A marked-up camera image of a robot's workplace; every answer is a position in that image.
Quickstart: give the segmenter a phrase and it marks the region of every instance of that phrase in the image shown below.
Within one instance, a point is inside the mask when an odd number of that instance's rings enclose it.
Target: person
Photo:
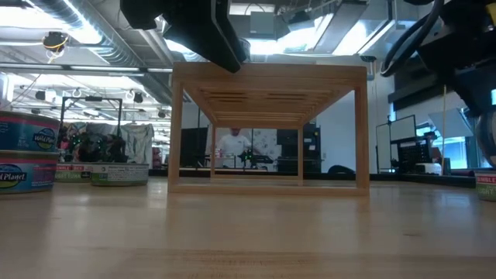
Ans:
[[[231,128],[230,133],[223,136],[220,139],[219,144],[217,145],[217,147],[220,149],[222,157],[225,158],[224,160],[222,160],[222,165],[224,167],[243,167],[243,162],[238,156],[241,155],[243,151],[247,151],[250,148],[253,149],[254,153],[260,154],[260,152],[256,148],[252,147],[251,142],[239,132],[241,132],[240,128]]]

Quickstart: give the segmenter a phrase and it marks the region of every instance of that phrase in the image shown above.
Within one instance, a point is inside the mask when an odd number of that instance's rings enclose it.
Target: white shirt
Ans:
[[[244,150],[251,147],[250,141],[242,135],[233,136],[231,134],[225,135],[220,139],[219,149],[222,151],[222,157],[225,157],[222,164],[227,167],[234,167],[234,157],[236,157],[236,168],[243,167],[241,155]]]

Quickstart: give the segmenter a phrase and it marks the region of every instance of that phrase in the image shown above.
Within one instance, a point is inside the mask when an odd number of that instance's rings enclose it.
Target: wooden frame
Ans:
[[[172,74],[168,191],[184,193],[368,195],[369,150],[367,69],[365,67],[289,64],[244,64],[230,74],[211,63],[176,63]],[[183,91],[187,91],[212,123],[215,154],[216,128],[272,128],[298,130],[298,176],[215,174],[211,156],[211,182],[215,179],[303,180],[303,125],[351,91],[355,92],[356,187],[226,187],[179,184]]]

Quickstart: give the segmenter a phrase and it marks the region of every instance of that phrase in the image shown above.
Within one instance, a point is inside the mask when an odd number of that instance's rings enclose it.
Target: can label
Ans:
[[[49,190],[53,187],[55,170],[55,162],[0,162],[0,193]]]
[[[58,127],[48,123],[0,117],[0,150],[57,151]]]
[[[55,173],[55,181],[73,183],[89,182],[92,169],[93,166],[91,165],[59,164]]]
[[[496,175],[478,174],[476,190],[479,198],[496,201]]]
[[[91,182],[101,185],[146,184],[148,165],[95,165],[91,174]]]

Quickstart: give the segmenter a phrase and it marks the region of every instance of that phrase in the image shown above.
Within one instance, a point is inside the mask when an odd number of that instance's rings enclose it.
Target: stacked cans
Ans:
[[[52,189],[59,126],[44,116],[0,112],[0,194]]]

